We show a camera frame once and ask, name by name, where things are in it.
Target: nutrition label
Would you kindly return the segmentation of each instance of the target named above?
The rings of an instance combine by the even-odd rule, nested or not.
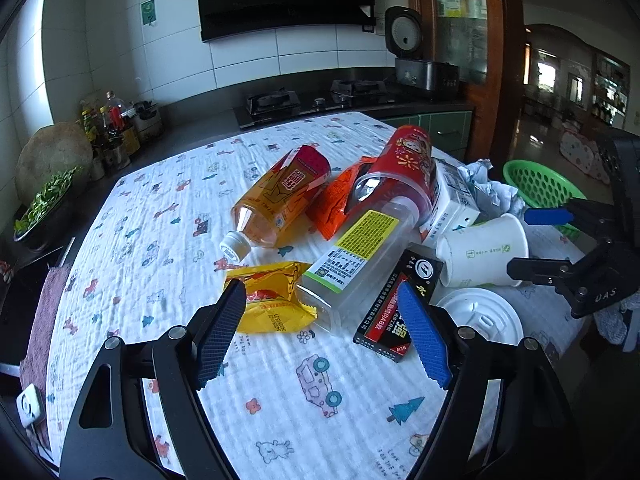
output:
[[[396,225],[396,218],[368,211],[305,274],[332,291],[341,292]]]

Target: green vegetable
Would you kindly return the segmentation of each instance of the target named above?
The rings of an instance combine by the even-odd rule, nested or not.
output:
[[[27,232],[56,205],[60,197],[69,189],[73,176],[80,169],[80,166],[76,166],[71,170],[61,171],[51,176],[49,181],[42,187],[42,191],[35,196],[27,212],[20,220],[15,221],[15,235],[18,236]]]

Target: printed tablecloth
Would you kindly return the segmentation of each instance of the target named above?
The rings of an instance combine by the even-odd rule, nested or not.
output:
[[[105,338],[119,335],[128,344],[156,339],[217,300],[225,269],[232,268],[218,243],[233,227],[229,210],[248,187],[300,144],[317,147],[335,176],[361,155],[376,156],[393,132],[357,112],[323,116],[208,144],[119,180],[82,244],[56,318],[46,398],[54,457],[60,458],[78,393]],[[542,246],[579,258],[555,233],[556,240],[543,236]],[[302,215],[279,247],[253,250],[243,264],[313,262],[327,244]],[[532,247],[538,256],[545,250]],[[548,298],[553,291],[541,289],[500,293],[516,300],[510,301],[526,335],[544,333],[561,353],[580,324],[566,318],[562,298]],[[536,294],[543,302],[533,301]],[[555,317],[548,313],[554,309]],[[444,400],[415,351],[396,364],[313,326],[293,334],[236,334],[221,372],[200,399],[240,478],[402,479]],[[307,400],[303,383],[309,381],[332,393],[334,405]],[[144,383],[162,464],[181,472],[158,386]],[[497,393],[491,384],[476,447],[490,435]]]

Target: pink towel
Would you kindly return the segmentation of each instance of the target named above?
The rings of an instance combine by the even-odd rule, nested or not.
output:
[[[70,271],[71,265],[54,267],[49,270],[47,279],[42,286],[40,301],[33,319],[27,355],[20,362],[20,384],[23,388],[26,388],[31,383],[35,384],[37,389],[40,390],[43,400],[47,396],[47,363],[49,361],[53,325],[56,322],[58,305]],[[49,432],[47,431],[46,419],[37,425],[36,431],[42,444],[49,449]]]

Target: blue gripper pad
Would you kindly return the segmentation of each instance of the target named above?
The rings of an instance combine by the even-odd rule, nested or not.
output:
[[[197,380],[200,386],[214,379],[225,359],[231,340],[246,307],[244,286],[236,288],[223,304],[217,305],[219,312],[209,331],[198,343],[196,357]]]
[[[407,282],[398,286],[398,309],[424,371],[431,379],[438,381],[439,387],[446,390],[453,379],[447,365],[447,346]]]

